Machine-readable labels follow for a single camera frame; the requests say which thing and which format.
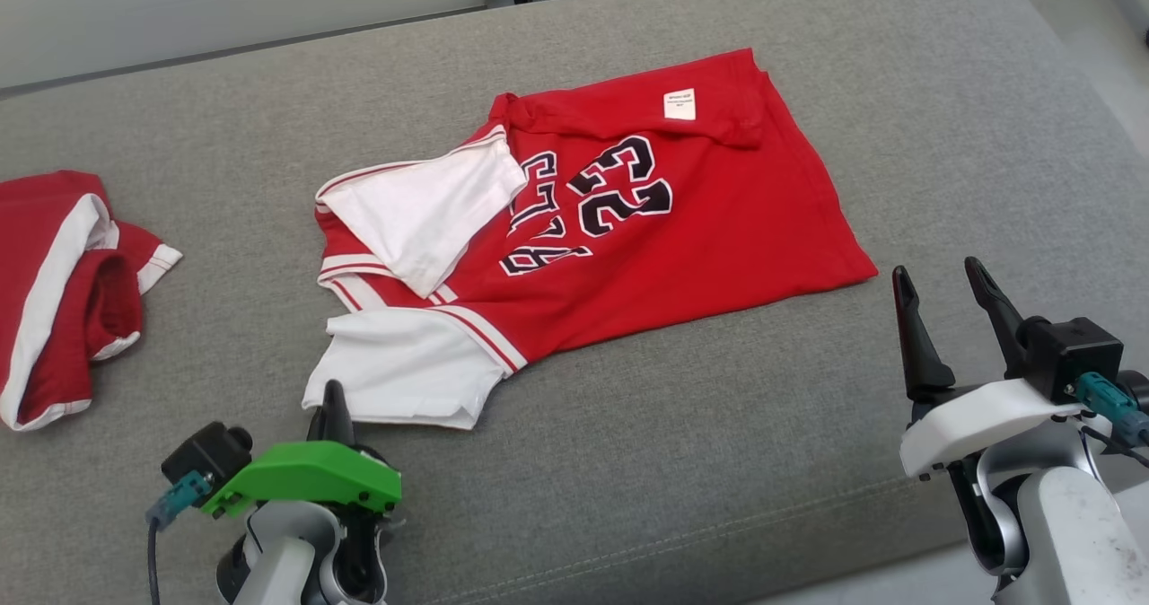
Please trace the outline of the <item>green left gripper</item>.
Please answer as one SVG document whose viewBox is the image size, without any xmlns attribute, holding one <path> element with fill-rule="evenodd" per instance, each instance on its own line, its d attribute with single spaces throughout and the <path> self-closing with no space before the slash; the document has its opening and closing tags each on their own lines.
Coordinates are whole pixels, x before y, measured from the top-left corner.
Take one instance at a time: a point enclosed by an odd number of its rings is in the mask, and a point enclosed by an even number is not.
<svg viewBox="0 0 1149 605">
<path fill-rule="evenodd" d="M 311 416 L 308 442 L 271 445 L 202 505 L 213 518 L 242 515 L 257 502 L 301 501 L 358 505 L 385 513 L 402 501 L 402 476 L 367 447 L 355 445 L 355 429 L 342 383 L 325 383 Z"/>
</svg>

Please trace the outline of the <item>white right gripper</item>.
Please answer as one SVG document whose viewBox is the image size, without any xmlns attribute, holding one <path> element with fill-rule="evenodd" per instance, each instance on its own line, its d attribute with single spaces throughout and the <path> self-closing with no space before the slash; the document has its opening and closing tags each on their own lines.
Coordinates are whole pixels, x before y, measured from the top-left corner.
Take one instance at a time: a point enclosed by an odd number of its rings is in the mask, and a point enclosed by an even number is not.
<svg viewBox="0 0 1149 605">
<path fill-rule="evenodd" d="M 1013 380 L 1025 375 L 1026 350 L 1017 338 L 1021 315 L 980 259 L 966 257 L 965 273 L 977 307 L 989 318 L 1008 381 L 982 385 L 913 422 L 901 439 L 904 474 L 920 478 L 936 463 L 961 461 L 981 452 L 988 458 L 989 474 L 1055 467 L 1092 473 L 1092 450 L 1072 420 L 1084 405 L 1056 405 L 1026 381 Z M 904 266 L 893 269 L 893 298 L 907 398 L 943 400 L 956 380 L 936 354 L 919 313 L 919 294 Z"/>
</svg>

